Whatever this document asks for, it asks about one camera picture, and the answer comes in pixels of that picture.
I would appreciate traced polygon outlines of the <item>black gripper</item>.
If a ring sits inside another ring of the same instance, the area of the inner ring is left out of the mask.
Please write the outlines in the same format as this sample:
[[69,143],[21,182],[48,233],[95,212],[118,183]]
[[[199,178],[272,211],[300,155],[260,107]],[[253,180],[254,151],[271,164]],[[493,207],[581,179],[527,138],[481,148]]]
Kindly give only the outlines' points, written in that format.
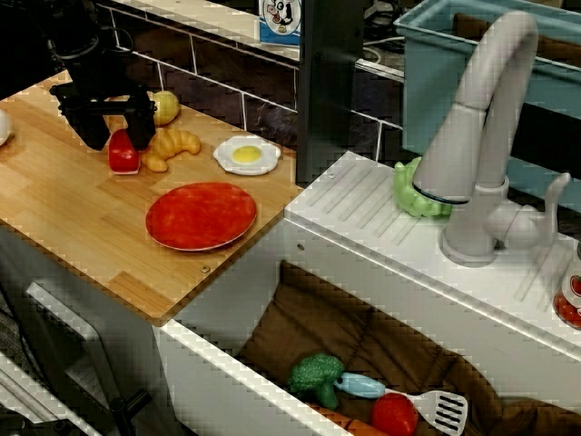
[[123,114],[126,133],[137,151],[144,151],[155,135],[155,103],[147,87],[126,74],[122,58],[60,58],[71,81],[54,85],[50,94],[59,103],[59,110],[83,142],[95,151],[102,151],[110,138],[110,130],[100,114],[107,112],[107,100],[126,95],[125,106],[114,114]]

